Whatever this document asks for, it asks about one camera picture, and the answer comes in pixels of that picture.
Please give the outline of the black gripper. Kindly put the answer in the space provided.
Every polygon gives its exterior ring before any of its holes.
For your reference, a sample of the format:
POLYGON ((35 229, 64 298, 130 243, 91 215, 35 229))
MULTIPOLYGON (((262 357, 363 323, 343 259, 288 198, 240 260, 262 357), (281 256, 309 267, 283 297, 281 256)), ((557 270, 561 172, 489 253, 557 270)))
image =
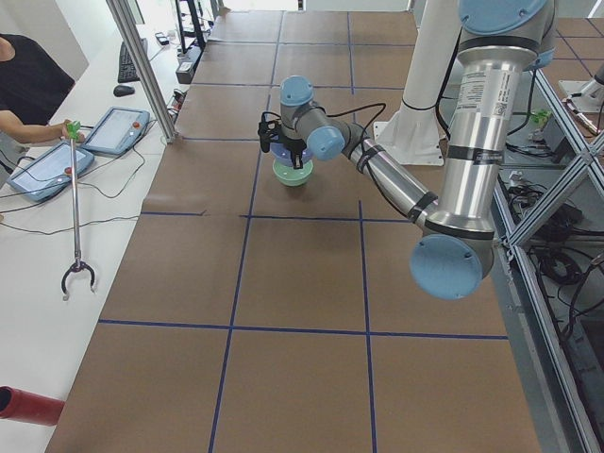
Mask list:
POLYGON ((306 143, 301 139, 290 139, 288 137, 282 137, 281 142, 284 147, 290 153, 293 168, 303 168, 303 152, 306 149, 306 143))

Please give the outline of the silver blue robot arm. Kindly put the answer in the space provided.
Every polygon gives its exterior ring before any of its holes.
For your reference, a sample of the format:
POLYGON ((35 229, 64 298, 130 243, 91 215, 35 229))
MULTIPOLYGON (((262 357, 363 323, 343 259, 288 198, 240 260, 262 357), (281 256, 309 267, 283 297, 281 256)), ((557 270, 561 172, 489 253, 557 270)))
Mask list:
POLYGON ((461 1, 453 9, 462 66, 450 126, 441 193, 429 191, 356 124, 329 118, 301 75, 280 87, 286 146, 301 144, 318 159, 347 157, 423 232, 411 253, 411 275, 433 296, 473 293, 494 261, 490 207, 503 160, 521 75, 548 64, 557 8, 552 1, 461 1))

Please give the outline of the person's forearm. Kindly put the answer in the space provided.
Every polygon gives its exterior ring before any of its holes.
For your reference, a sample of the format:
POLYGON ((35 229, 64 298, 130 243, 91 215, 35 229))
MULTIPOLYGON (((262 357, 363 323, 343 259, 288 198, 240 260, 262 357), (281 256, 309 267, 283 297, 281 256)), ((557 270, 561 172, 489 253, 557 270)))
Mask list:
POLYGON ((17 143, 49 143, 60 139, 63 135, 63 124, 53 126, 25 125, 9 110, 2 110, 0 119, 1 131, 17 143))

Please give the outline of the person's hand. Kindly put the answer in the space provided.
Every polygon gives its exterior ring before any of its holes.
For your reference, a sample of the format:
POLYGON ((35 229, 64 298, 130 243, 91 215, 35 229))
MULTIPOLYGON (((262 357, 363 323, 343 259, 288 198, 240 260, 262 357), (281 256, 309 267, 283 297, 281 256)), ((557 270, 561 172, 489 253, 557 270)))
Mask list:
POLYGON ((85 135, 80 131, 79 121, 65 120, 59 125, 59 138, 61 140, 74 140, 76 143, 84 143, 85 135))

